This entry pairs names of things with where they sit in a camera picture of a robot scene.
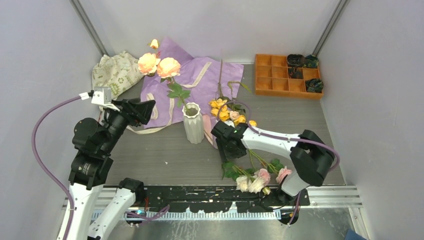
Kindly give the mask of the yellow rose flower spray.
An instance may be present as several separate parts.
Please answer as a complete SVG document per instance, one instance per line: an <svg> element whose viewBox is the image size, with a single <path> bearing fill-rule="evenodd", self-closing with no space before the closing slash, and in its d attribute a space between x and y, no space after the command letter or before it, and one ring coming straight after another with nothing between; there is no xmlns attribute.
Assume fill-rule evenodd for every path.
<svg viewBox="0 0 424 240"><path fill-rule="evenodd" d="M241 104L235 102L237 98L233 96L233 85L239 85L246 89L249 93L252 93L252 91L241 81L229 81L227 86L230 90L230 97L225 96L222 84L223 67L224 63L221 60L217 93L215 94L215 98L208 103L211 108L210 113L213 117L216 117L217 120L223 122L231 121L235 126L238 124L250 124L253 127L257 127L258 125L256 121L250 120L246 117L246 109Z"/></svg>

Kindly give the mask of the pink white flower spray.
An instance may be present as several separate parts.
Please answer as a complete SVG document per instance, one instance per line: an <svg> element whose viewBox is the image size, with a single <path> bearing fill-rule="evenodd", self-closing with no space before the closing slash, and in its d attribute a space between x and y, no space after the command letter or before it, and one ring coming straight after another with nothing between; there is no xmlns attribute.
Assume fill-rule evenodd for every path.
<svg viewBox="0 0 424 240"><path fill-rule="evenodd" d="M251 168L242 168L230 160L221 164L222 177L235 181L236 189L242 193L271 194L269 183L275 177L277 184L281 184L293 173L291 169L283 165L278 158L270 162L265 161L253 150L248 151Z"/></svg>

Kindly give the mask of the peach rose flower stem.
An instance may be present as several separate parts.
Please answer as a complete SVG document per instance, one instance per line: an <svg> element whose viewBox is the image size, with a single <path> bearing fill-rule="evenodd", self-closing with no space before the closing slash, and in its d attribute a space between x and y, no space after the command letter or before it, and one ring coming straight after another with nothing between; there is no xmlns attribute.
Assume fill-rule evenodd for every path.
<svg viewBox="0 0 424 240"><path fill-rule="evenodd" d="M176 99L177 106L183 106L183 109L187 111L186 99L190 96L191 91L183 89L182 85L175 80L175 77L180 75L181 64L173 57L160 58L160 43L157 39L154 38L148 45L155 52L145 53L138 59L138 70L144 76L158 75L161 83L166 82L167 97Z"/></svg>

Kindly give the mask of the purple pink wrapping paper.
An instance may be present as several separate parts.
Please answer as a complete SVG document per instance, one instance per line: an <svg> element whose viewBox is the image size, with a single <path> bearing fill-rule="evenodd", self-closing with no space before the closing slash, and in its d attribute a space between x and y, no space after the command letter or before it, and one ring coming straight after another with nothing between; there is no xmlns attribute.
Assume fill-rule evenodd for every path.
<svg viewBox="0 0 424 240"><path fill-rule="evenodd" d="M175 77L178 84L184 90L190 90L187 103L196 103L200 107L203 118L204 139L210 143L213 141L211 129L218 121L211 114L209 102L213 100L218 91L220 74L220 61L210 57L193 57L170 38L164 38L159 43L160 58L174 58L180 65L180 75ZM244 66L237 63L223 63L222 89L225 96L230 97L229 81L241 81ZM233 85L233 96L237 97L239 88ZM168 98L167 82L161 82L161 78L145 75L140 97L142 100L155 100L151 119L148 124L143 125L140 134L153 134L163 130L172 124L183 122L184 106L177 106L177 100Z"/></svg>

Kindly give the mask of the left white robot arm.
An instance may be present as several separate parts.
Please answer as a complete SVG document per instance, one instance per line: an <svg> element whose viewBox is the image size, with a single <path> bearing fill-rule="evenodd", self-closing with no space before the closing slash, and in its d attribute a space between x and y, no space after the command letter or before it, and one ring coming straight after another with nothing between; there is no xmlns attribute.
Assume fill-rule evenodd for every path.
<svg viewBox="0 0 424 240"><path fill-rule="evenodd" d="M77 149L69 174L68 205L59 240L105 240L132 205L146 200L143 182L125 178L113 199L96 220L92 220L113 160L111 152L127 126L146 125L152 116L155 100L138 98L113 100L104 110L103 120L84 118L74 127L72 143Z"/></svg>

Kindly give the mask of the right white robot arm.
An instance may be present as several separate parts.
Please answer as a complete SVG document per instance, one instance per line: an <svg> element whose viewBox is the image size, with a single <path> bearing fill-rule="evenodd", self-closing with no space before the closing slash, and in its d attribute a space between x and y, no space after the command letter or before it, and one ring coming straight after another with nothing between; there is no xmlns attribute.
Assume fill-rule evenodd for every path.
<svg viewBox="0 0 424 240"><path fill-rule="evenodd" d="M300 134L278 133L240 123L218 121L211 129L222 161L245 156L248 150L260 150L292 161L293 173L279 184L277 198L291 205L303 189L320 187L332 166L339 161L335 151L311 130Z"/></svg>

